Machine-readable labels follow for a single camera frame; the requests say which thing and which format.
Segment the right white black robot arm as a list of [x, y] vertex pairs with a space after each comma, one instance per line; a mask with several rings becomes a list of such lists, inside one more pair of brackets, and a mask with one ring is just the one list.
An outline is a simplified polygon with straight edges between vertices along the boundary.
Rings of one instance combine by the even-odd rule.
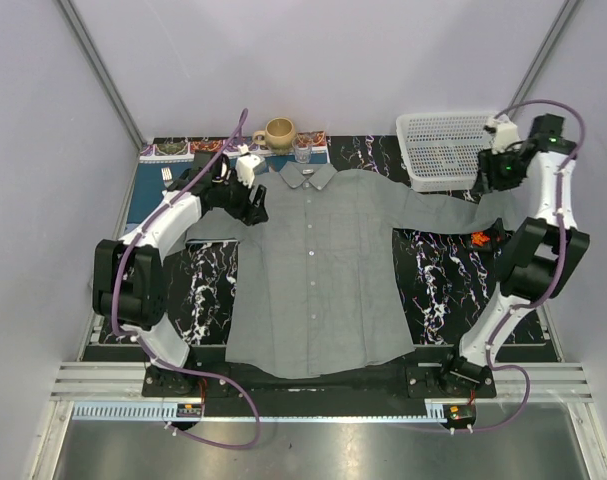
[[559, 294], [590, 245], [572, 211], [579, 146], [563, 137], [563, 125], [561, 116], [539, 115], [526, 139], [511, 121], [494, 118], [485, 126], [493, 144], [478, 155], [475, 190], [489, 194], [528, 183], [534, 200], [501, 249], [486, 309], [437, 371], [436, 384], [447, 396], [469, 396], [492, 384], [500, 348], [523, 318]]

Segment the orange brooch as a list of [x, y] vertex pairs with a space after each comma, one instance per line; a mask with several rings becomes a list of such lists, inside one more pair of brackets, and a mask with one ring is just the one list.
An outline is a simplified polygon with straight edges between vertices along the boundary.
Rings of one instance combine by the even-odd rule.
[[483, 231], [474, 232], [471, 234], [471, 237], [470, 237], [470, 246], [472, 248], [479, 248], [479, 249], [489, 248], [491, 246], [491, 241], [492, 241], [492, 238], [489, 235], [487, 235], [485, 232], [483, 232]]

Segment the grey button shirt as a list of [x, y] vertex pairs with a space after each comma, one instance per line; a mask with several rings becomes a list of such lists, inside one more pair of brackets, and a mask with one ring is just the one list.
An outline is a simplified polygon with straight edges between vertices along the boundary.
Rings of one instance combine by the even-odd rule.
[[267, 190], [266, 222], [247, 226], [214, 209], [186, 239], [237, 241], [226, 358], [280, 378], [382, 364], [413, 350], [394, 271], [394, 229], [467, 234], [517, 221], [507, 192], [470, 203], [329, 164], [311, 174], [288, 165], [258, 181]]

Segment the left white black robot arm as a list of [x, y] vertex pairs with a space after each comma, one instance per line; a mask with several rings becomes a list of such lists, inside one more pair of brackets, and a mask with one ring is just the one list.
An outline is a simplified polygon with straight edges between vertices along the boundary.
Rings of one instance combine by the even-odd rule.
[[147, 353], [146, 379], [167, 395], [186, 396], [205, 386], [189, 345], [167, 315], [163, 261], [187, 230], [218, 208], [247, 226], [268, 219], [267, 190], [256, 183], [264, 159], [242, 148], [235, 159], [199, 151], [180, 176], [163, 168], [164, 189], [152, 212], [117, 240], [98, 243], [94, 254], [92, 308]]

